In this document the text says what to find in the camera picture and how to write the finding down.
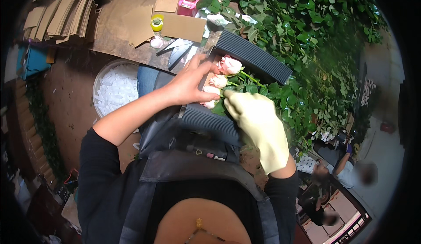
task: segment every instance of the rose stem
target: rose stem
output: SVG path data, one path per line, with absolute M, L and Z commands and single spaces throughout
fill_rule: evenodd
M 232 85 L 234 85 L 234 86 L 238 86 L 238 84 L 236 84 L 236 83 L 232 83 L 232 82 L 230 82 L 230 81 L 227 81 L 227 83 L 232 84 Z
M 250 80 L 254 81 L 257 85 L 259 85 L 260 87 L 264 87 L 264 85 L 262 85 L 261 83 L 259 83 L 256 79 L 254 79 L 253 77 L 251 77 L 250 75 L 248 75 L 247 73 L 240 71 L 240 73 L 244 74 L 245 76 L 249 77 Z

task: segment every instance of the tape roll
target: tape roll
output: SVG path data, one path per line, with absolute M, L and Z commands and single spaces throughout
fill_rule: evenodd
M 164 16 L 161 14 L 156 14 L 151 19 L 151 27 L 153 31 L 162 30 L 162 25 L 164 24 Z

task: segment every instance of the floor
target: floor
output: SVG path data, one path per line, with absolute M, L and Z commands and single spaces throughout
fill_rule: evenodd
M 50 120 L 55 124 L 59 148 L 67 170 L 79 170 L 79 151 L 82 138 L 99 120 L 93 102 L 92 88 L 97 73 L 118 57 L 89 50 L 59 49 L 55 64 L 44 73 L 42 88 L 45 103 L 49 106 Z M 139 151 L 133 147 L 140 140 L 134 133 L 118 147 L 122 172 Z M 263 188 L 267 182 L 258 152 L 245 146 L 241 149 L 241 165 L 254 175 L 256 183 Z

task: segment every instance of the white shirt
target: white shirt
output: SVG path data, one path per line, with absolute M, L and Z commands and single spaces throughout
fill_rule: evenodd
M 314 166 L 317 165 L 317 162 L 308 156 L 308 154 L 303 154 L 300 157 L 300 161 L 298 163 L 295 163 L 297 170 L 311 174 L 313 173 Z
M 331 164 L 328 164 L 328 166 L 326 167 L 327 169 L 329 169 L 329 173 L 333 173 L 334 172 L 334 167 Z M 347 161 L 345 163 L 345 167 L 344 169 L 336 175 L 336 177 L 338 178 L 338 181 L 346 188 L 346 189 L 351 189 L 354 187 L 354 174 L 352 173 L 352 171 L 354 170 L 354 166 Z

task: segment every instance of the work table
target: work table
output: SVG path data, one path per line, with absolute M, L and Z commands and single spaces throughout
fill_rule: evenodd
M 130 46 L 129 33 L 122 19 L 124 14 L 140 5 L 154 4 L 155 0 L 111 0 L 105 4 L 101 8 L 97 21 L 96 38 L 90 49 L 168 71 L 168 59 L 171 51 L 156 56 L 155 53 L 159 50 L 150 47 L 148 41 L 137 48 Z M 171 41 L 164 41 L 162 48 L 166 47 Z M 177 74 L 183 67 L 184 63 L 179 62 L 171 72 Z

